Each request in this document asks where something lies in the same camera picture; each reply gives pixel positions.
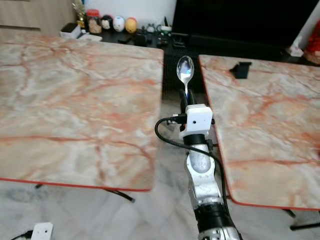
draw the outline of jar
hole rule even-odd
[[[89,32],[92,34],[100,34],[102,31],[100,13],[98,9],[88,9],[86,11]]]

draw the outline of marble table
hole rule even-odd
[[[199,56],[235,203],[320,209],[320,68]],[[252,62],[247,79],[230,73]]]
[[[164,53],[60,37],[0,45],[0,180],[153,187]]]

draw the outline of metal spoon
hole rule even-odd
[[[195,71],[194,62],[191,57],[183,56],[176,65],[176,74],[185,87],[185,95],[188,99],[188,82],[192,79]]]

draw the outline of yellow figurine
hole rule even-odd
[[[137,31],[137,20],[134,17],[128,17],[125,20],[125,30],[130,34]]]

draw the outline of floor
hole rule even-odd
[[[163,101],[161,116],[179,111]],[[174,138],[178,126],[163,126]],[[159,143],[154,189],[130,192],[130,203],[100,190],[0,181],[0,240],[11,240],[36,223],[52,222],[52,240],[196,240],[197,222],[188,195],[185,151]],[[320,228],[290,231],[292,224],[320,221],[317,211],[246,207],[229,201],[232,219],[244,240],[320,240]]]

